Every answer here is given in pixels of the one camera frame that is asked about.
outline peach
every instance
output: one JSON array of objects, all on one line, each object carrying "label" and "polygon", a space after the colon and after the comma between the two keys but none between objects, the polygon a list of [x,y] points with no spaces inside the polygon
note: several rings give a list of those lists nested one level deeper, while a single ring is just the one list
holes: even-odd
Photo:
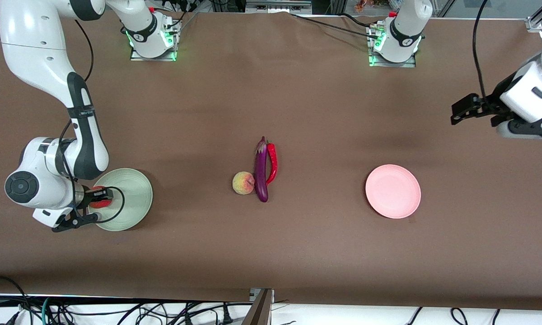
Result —
[{"label": "peach", "polygon": [[253,192],[255,179],[249,172],[238,172],[233,177],[233,189],[237,194],[246,195]]}]

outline pink plate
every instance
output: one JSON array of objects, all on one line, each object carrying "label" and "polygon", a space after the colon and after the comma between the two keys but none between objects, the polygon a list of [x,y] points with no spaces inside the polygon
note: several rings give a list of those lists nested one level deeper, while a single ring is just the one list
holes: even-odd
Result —
[{"label": "pink plate", "polygon": [[365,183],[368,201],[387,218],[405,218],[420,205],[420,184],[410,171],[397,165],[374,169]]}]

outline brown tabletop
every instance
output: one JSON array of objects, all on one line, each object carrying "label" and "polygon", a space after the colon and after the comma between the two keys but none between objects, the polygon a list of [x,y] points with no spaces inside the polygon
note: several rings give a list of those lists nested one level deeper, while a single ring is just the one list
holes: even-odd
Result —
[{"label": "brown tabletop", "polygon": [[[130,62],[112,13],[83,26],[108,171],[145,173],[153,207],[130,231],[54,234],[6,197],[23,146],[68,116],[0,49],[0,274],[27,292],[220,301],[265,287],[291,302],[542,308],[542,140],[500,138],[488,118],[450,125],[451,104],[479,91],[473,21],[431,20],[415,69],[370,67],[364,37],[285,13],[200,14],[177,62]],[[86,40],[64,27],[85,76]],[[478,46],[491,92],[542,41],[489,20]],[[262,135],[280,163],[266,204],[231,189]],[[382,164],[419,180],[412,217],[366,201]]]}]

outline white floor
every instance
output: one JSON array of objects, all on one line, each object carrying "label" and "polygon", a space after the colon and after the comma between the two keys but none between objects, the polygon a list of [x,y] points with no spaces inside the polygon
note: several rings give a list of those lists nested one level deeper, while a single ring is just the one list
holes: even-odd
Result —
[{"label": "white floor", "polygon": [[[218,303],[202,304],[196,309],[219,305]],[[135,306],[124,305],[76,305],[69,308],[78,313],[100,313],[112,311],[126,311]],[[184,304],[165,305],[167,313],[175,315],[184,308]],[[229,307],[230,316],[240,323],[240,319],[247,314],[249,306]],[[406,325],[416,307],[382,307],[382,306],[343,306],[343,305],[301,305],[301,304],[275,304],[271,313],[271,325],[285,325],[292,321],[294,325]],[[5,323],[17,312],[16,307],[0,307],[0,324]],[[164,313],[162,308],[154,309],[157,313]],[[491,325],[494,309],[463,308],[469,325]],[[134,325],[138,312],[133,312],[123,321],[122,325]],[[217,310],[219,321],[223,319],[221,309]],[[123,313],[107,316],[75,316],[75,325],[116,325]],[[159,319],[145,317],[140,325],[161,325]],[[35,317],[34,323],[40,325]],[[206,312],[192,318],[194,325],[213,325],[215,312]],[[22,312],[16,325],[30,324],[28,312]],[[504,309],[500,312],[497,325],[542,325],[542,311],[513,311]],[[457,325],[450,316],[450,308],[424,308],[418,315],[414,325]]]}]

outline purple eggplant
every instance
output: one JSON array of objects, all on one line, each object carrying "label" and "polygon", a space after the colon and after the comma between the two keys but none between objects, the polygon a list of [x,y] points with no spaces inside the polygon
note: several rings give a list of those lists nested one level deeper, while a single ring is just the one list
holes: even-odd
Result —
[{"label": "purple eggplant", "polygon": [[269,194],[267,193],[267,142],[265,137],[257,144],[255,152],[255,192],[261,202],[267,202]]}]

